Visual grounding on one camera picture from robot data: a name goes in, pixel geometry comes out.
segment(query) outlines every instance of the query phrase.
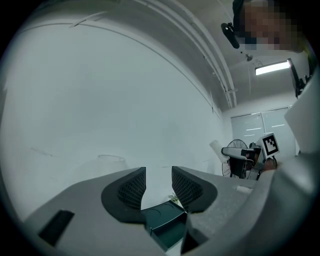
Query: ceiling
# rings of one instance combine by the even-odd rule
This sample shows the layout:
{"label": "ceiling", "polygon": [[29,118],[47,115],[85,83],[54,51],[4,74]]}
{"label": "ceiling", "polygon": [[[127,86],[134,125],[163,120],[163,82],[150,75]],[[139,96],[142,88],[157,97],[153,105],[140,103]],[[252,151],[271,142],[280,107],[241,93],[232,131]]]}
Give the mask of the ceiling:
{"label": "ceiling", "polygon": [[[309,73],[308,59],[304,52],[272,50],[270,45],[262,44],[258,44],[256,49],[247,49],[245,45],[240,45],[239,49],[233,48],[221,30],[222,23],[233,22],[233,0],[178,1],[203,23],[220,48],[230,69],[234,87],[238,89],[236,92],[238,104],[289,91],[294,93],[289,69],[256,76],[255,67],[258,67],[260,62],[268,65],[291,58],[300,78]],[[246,61],[246,54],[253,55],[250,62]],[[228,108],[223,98],[220,107],[221,110]]]}

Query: person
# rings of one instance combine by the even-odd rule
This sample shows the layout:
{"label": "person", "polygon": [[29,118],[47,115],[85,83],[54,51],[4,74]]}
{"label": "person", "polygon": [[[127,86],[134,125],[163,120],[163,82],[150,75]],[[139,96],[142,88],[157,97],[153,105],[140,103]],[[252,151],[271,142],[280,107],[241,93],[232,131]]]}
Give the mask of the person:
{"label": "person", "polygon": [[303,33],[306,22],[299,15],[294,1],[280,0],[234,0],[233,27],[240,43],[246,45],[268,44],[275,50],[301,53],[308,56],[309,76],[313,74],[318,60]]}

